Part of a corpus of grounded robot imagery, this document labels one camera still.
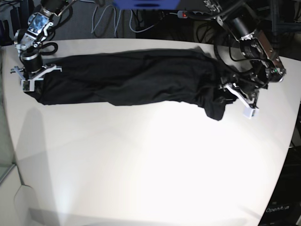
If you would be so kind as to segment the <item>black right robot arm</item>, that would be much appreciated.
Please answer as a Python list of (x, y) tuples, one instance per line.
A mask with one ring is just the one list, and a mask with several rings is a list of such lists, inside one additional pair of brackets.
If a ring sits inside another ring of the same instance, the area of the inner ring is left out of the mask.
[(16, 32), (14, 43), (23, 67), (15, 66), (11, 72), (17, 73), (22, 82), (41, 81), (45, 74), (61, 70), (60, 66), (43, 64), (42, 57), (52, 53), (41, 50), (46, 47), (43, 42), (48, 34), (56, 29), (53, 18), (60, 18), (67, 10), (72, 12), (74, 3), (74, 0), (42, 0), (40, 9), (29, 17), (28, 27)]

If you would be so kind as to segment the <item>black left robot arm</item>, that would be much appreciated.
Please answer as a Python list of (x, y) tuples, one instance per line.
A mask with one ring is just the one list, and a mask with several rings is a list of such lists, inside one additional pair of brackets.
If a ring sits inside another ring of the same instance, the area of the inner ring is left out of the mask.
[(238, 42), (243, 58), (233, 61), (249, 62), (252, 66), (240, 72), (225, 65), (232, 77), (222, 78), (220, 87), (236, 96), (247, 110), (257, 111), (260, 89), (266, 89), (270, 82), (281, 82), (286, 69), (264, 32), (257, 28), (255, 16), (246, 1), (205, 0), (204, 4), (209, 9), (209, 18), (225, 30), (228, 41)]

